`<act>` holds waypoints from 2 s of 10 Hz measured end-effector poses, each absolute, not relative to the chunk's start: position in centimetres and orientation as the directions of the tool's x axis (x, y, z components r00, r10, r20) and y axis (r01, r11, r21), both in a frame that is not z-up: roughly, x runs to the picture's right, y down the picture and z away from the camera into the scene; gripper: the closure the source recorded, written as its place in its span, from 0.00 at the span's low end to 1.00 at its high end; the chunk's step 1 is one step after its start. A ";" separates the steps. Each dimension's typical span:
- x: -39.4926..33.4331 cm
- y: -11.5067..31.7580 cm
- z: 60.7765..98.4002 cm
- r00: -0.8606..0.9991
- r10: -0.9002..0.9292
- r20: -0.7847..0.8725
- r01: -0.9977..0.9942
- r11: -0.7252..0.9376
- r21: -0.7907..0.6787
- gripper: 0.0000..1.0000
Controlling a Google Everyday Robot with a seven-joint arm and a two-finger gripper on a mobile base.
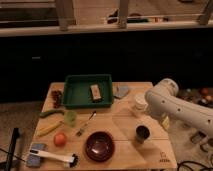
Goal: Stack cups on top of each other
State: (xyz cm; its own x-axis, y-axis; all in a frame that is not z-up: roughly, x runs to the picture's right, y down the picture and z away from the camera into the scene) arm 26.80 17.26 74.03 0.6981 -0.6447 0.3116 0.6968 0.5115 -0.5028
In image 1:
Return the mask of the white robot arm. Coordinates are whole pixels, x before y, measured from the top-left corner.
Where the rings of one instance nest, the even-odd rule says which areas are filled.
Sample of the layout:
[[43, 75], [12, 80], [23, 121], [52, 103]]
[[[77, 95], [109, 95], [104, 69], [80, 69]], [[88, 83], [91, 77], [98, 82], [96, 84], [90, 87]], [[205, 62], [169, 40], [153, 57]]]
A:
[[213, 109], [177, 98], [179, 87], [165, 78], [145, 93], [147, 113], [158, 121], [165, 115], [174, 116], [213, 138]]

